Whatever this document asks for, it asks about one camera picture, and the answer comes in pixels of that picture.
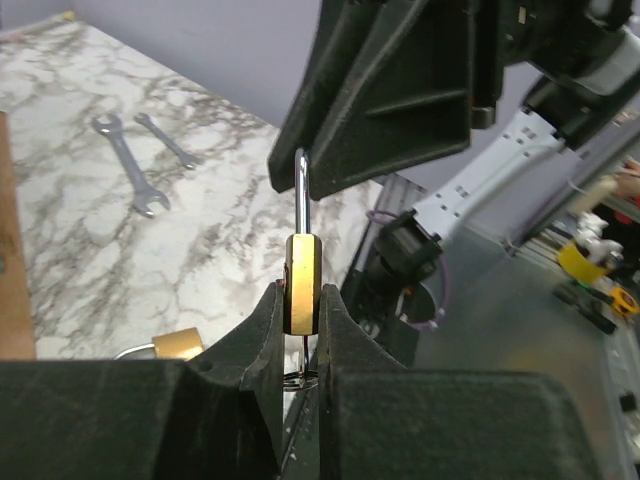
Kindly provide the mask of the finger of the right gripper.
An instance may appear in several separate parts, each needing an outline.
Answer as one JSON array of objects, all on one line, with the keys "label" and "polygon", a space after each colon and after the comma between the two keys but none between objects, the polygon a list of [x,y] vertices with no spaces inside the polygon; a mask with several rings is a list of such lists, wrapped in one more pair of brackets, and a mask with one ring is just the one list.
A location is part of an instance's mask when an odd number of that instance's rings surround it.
[{"label": "finger of the right gripper", "polygon": [[362,102],[351,106],[346,117],[371,116],[385,101],[385,76],[356,68],[356,58],[366,43],[382,3],[324,1],[315,43],[304,79],[268,158],[272,188],[282,193],[294,186],[294,156],[298,148],[311,150],[324,121],[339,125],[330,114],[342,93],[354,93]]}]

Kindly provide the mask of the large silver wrench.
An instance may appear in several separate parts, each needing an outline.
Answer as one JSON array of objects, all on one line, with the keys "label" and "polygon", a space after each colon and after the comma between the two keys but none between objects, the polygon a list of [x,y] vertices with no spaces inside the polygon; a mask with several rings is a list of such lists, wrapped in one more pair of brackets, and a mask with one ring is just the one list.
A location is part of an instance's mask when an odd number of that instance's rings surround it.
[{"label": "large silver wrench", "polygon": [[101,121],[99,117],[94,117],[91,120],[91,124],[96,132],[108,139],[132,185],[134,191],[132,207],[147,218],[155,216],[153,210],[149,207],[150,203],[158,203],[166,210],[170,210],[171,202],[169,198],[149,184],[144,172],[134,158],[125,141],[124,127],[120,118],[114,114],[107,114],[106,121]]}]

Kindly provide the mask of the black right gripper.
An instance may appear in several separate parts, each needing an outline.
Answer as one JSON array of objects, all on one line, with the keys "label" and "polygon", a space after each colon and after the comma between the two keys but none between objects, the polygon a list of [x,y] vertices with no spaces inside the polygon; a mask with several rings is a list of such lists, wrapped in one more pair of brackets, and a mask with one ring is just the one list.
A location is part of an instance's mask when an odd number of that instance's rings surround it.
[{"label": "black right gripper", "polygon": [[312,199],[466,149],[534,30],[533,1],[383,5],[313,140]]}]

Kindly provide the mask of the yellow cup with figurine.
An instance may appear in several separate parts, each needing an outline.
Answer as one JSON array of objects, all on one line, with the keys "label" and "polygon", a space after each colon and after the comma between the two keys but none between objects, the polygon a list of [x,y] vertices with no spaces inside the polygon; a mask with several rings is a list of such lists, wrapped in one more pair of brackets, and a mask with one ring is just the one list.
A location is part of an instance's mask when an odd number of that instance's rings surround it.
[{"label": "yellow cup with figurine", "polygon": [[607,221],[592,212],[582,212],[577,217],[575,235],[556,256],[558,265],[571,279],[590,286],[624,259],[619,242],[602,238],[607,226]]}]

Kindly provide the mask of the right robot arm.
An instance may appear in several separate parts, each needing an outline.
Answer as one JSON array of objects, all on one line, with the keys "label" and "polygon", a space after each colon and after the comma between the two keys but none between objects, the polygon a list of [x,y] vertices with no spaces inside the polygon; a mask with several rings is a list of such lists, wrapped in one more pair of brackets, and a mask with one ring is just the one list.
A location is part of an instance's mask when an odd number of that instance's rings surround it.
[{"label": "right robot arm", "polygon": [[[273,147],[272,187],[322,199],[366,180],[467,149],[490,127],[505,69],[552,72],[572,1],[325,1],[306,72]],[[533,149],[495,142],[393,220],[346,287],[356,318],[384,314],[434,270],[462,222],[560,147],[545,128]]]}]

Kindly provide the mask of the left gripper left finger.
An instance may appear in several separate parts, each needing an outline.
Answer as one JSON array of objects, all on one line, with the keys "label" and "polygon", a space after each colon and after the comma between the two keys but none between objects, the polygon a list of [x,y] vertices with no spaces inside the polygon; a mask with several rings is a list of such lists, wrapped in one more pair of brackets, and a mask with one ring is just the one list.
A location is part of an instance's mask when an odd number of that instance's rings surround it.
[{"label": "left gripper left finger", "polygon": [[189,361],[5,361],[5,479],[273,479],[283,289]]}]

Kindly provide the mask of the small silver wrench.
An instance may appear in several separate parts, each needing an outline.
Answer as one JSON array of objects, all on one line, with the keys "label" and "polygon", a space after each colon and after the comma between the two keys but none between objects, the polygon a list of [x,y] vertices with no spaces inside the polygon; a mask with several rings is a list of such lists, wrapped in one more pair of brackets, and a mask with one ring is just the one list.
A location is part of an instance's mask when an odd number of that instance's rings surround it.
[{"label": "small silver wrench", "polygon": [[174,140],[172,140],[162,129],[160,129],[146,113],[137,113],[134,121],[144,126],[156,138],[158,138],[172,153],[179,159],[182,166],[186,169],[193,170],[201,163],[200,159],[191,153],[185,151]]}]

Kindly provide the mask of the yellow tape measure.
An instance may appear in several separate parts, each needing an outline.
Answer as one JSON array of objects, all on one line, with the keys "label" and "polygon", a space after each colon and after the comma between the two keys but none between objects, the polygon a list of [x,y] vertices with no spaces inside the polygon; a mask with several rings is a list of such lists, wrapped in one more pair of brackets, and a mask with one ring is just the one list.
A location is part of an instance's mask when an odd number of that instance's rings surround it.
[{"label": "yellow tape measure", "polygon": [[613,287],[609,295],[613,311],[622,319],[628,320],[639,313],[639,304],[635,298],[620,286]]}]

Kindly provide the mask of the large brass padlock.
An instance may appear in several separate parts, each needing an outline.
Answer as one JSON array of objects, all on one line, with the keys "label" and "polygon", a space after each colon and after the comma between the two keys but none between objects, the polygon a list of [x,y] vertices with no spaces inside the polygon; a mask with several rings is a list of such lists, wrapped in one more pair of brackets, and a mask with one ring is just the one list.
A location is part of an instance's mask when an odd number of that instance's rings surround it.
[{"label": "large brass padlock", "polygon": [[204,344],[195,327],[155,336],[149,343],[126,348],[114,360],[132,357],[141,352],[152,352],[158,359],[191,360],[204,352]]}]

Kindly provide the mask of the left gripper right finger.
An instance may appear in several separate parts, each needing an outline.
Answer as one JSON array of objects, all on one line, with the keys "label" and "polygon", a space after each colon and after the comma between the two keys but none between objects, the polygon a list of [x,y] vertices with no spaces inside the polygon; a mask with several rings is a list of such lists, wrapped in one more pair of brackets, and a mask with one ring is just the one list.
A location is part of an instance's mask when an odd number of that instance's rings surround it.
[{"label": "left gripper right finger", "polygon": [[414,370],[319,300],[319,458],[324,479],[596,479],[563,386],[542,374]]}]

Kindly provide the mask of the wooden board stand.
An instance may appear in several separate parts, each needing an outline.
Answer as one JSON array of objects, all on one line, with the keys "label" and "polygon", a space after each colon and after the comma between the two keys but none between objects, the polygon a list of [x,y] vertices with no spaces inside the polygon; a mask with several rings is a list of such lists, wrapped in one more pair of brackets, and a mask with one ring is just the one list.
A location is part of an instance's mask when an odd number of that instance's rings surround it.
[{"label": "wooden board stand", "polygon": [[10,152],[8,118],[1,112],[1,359],[35,360],[35,333]]}]

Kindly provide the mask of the white plastic bottle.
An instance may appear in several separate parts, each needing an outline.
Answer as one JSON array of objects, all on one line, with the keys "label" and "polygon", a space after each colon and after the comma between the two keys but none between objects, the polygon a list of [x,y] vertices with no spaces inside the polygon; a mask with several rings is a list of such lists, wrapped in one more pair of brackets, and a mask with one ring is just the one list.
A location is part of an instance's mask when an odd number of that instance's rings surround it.
[{"label": "white plastic bottle", "polygon": [[601,177],[597,182],[585,190],[574,202],[573,214],[579,216],[583,212],[591,211],[605,198],[612,194],[616,188],[617,181],[612,175],[605,175]]}]

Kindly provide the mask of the small brass padlock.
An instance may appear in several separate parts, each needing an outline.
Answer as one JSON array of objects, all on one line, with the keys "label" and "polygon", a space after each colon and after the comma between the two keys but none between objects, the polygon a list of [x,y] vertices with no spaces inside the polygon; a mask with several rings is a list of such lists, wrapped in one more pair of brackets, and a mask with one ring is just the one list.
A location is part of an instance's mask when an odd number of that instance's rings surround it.
[{"label": "small brass padlock", "polygon": [[295,232],[286,241],[283,332],[302,339],[300,366],[283,378],[283,389],[296,392],[317,385],[311,369],[309,338],[318,334],[322,289],[322,242],[311,232],[309,160],[304,149],[295,153]]}]

